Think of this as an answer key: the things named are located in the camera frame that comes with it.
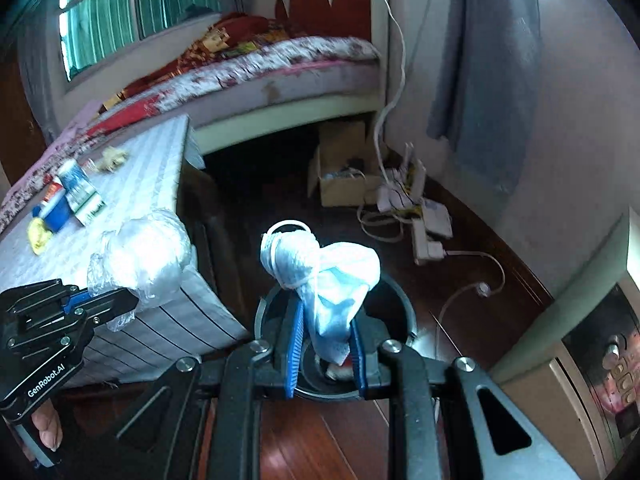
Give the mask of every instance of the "black trash can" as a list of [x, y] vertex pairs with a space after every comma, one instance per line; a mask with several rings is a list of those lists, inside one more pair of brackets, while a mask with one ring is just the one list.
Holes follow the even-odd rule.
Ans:
[[[258, 339], [262, 335], [264, 323], [281, 317], [287, 308], [289, 295], [295, 290], [283, 290], [274, 286], [255, 315], [254, 333]], [[390, 276], [382, 272], [380, 281], [366, 295], [362, 308], [368, 316], [381, 319], [392, 339], [411, 346], [417, 336], [415, 312], [404, 290]], [[359, 398], [358, 388], [353, 381], [334, 381], [326, 377], [328, 363], [316, 355], [311, 339], [305, 337], [300, 357], [300, 372], [296, 395], [312, 400], [350, 400]]]

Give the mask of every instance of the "floral bedspread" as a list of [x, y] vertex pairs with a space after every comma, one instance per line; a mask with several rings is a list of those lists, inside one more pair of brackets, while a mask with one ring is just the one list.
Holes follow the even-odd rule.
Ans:
[[168, 112], [197, 97], [217, 92], [246, 81], [258, 79], [310, 62], [346, 60], [372, 62], [378, 52], [368, 41], [358, 38], [307, 36], [281, 41], [242, 57], [204, 66], [165, 81], [123, 101], [101, 114], [37, 168], [0, 208], [0, 234], [29, 200], [56, 176], [67, 158], [78, 158], [116, 136], [125, 126]]

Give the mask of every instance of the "cardboard box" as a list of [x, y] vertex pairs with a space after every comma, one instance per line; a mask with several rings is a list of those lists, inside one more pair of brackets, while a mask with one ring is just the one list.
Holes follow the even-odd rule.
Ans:
[[[366, 142], [363, 121], [331, 121], [319, 126], [320, 143], [309, 163], [307, 195], [320, 187], [324, 207], [375, 204], [382, 179], [372, 142]], [[349, 174], [349, 161], [364, 161], [364, 177]]]

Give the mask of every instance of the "bed headboard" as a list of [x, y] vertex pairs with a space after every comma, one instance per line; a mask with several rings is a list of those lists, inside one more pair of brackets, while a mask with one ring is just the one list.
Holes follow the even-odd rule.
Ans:
[[276, 18], [289, 19], [308, 34], [355, 36], [380, 52], [381, 100], [386, 99], [389, 16], [384, 0], [277, 0]]

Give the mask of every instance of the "window frame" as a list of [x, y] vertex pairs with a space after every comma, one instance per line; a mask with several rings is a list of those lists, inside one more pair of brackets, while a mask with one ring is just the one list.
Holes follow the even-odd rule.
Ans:
[[132, 11], [131, 12], [131, 22], [132, 22], [132, 26], [133, 26], [133, 31], [132, 31], [133, 32], [133, 42], [129, 43], [128, 45], [122, 47], [119, 50], [116, 50], [113, 54], [109, 54], [108, 56], [103, 57], [97, 63], [94, 63], [91, 66], [86, 67], [84, 70], [82, 70], [82, 72], [80, 72], [71, 81], [69, 81], [67, 76], [66, 76], [66, 69], [65, 69], [64, 62], [63, 62], [62, 48], [60, 47], [61, 38], [60, 38], [60, 29], [59, 29], [59, 26], [58, 26], [58, 21], [59, 21], [59, 18], [60, 18], [60, 16], [62, 14], [64, 14], [69, 9], [71, 9], [73, 6], [76, 6], [77, 4], [79, 4], [82, 1], [83, 0], [70, 0], [70, 1], [68, 1], [66, 3], [66, 6], [65, 6], [64, 9], [60, 9], [60, 6], [58, 5], [58, 0], [56, 0], [56, 9], [57, 9], [57, 12], [56, 12], [56, 31], [57, 31], [56, 44], [57, 44], [58, 58], [60, 60], [60, 67], [62, 69], [63, 78], [64, 78], [64, 81], [66, 83], [66, 85], [65, 85], [66, 92], [71, 91], [73, 88], [75, 88], [79, 84], [83, 83], [87, 79], [89, 79], [92, 76], [94, 76], [97, 72], [100, 72], [100, 70], [105, 69], [110, 64], [114, 63], [118, 58], [120, 58], [122, 56], [126, 56], [127, 54], [130, 54], [133, 50], [135, 50], [135, 49], [137, 49], [139, 47], [145, 46], [151, 40], [156, 40], [157, 38], [160, 38], [161, 36], [164, 36], [165, 34], [169, 33], [170, 31], [179, 30], [181, 28], [189, 27], [190, 25], [194, 25], [195, 23], [198, 23], [198, 22], [204, 22], [204, 21], [210, 22], [212, 17], [214, 17], [214, 16], [220, 17], [222, 15], [221, 11], [214, 10], [213, 12], [209, 12], [207, 14], [203, 14], [201, 16], [196, 16], [195, 18], [191, 18], [189, 20], [185, 20], [184, 22], [177, 23], [177, 25], [174, 25], [173, 27], [169, 27], [169, 28], [166, 28], [164, 30], [160, 30], [159, 32], [154, 32], [153, 34], [149, 34], [145, 38], [142, 38], [142, 31], [140, 30], [140, 21], [138, 19], [138, 0], [129, 0], [129, 9]]

